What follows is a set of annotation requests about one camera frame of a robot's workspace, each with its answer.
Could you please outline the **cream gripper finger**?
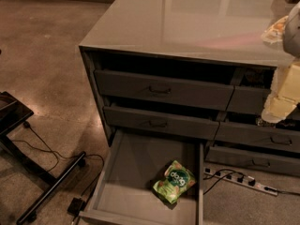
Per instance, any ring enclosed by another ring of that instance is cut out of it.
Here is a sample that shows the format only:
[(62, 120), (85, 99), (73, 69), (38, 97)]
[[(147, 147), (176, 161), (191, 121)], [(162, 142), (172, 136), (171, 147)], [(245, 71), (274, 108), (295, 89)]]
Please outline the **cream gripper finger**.
[(300, 62), (278, 67), (262, 110), (262, 119), (268, 123), (285, 120), (300, 102)]

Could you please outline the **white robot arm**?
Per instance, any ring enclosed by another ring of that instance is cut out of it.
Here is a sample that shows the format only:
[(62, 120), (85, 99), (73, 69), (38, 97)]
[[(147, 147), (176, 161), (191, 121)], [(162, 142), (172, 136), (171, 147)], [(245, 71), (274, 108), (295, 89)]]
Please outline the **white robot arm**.
[(283, 50), (294, 57), (288, 66), (276, 69), (271, 92), (264, 102), (262, 120), (279, 123), (285, 120), (300, 103), (300, 2), (291, 12), (273, 23), (262, 33), (264, 42), (281, 42)]

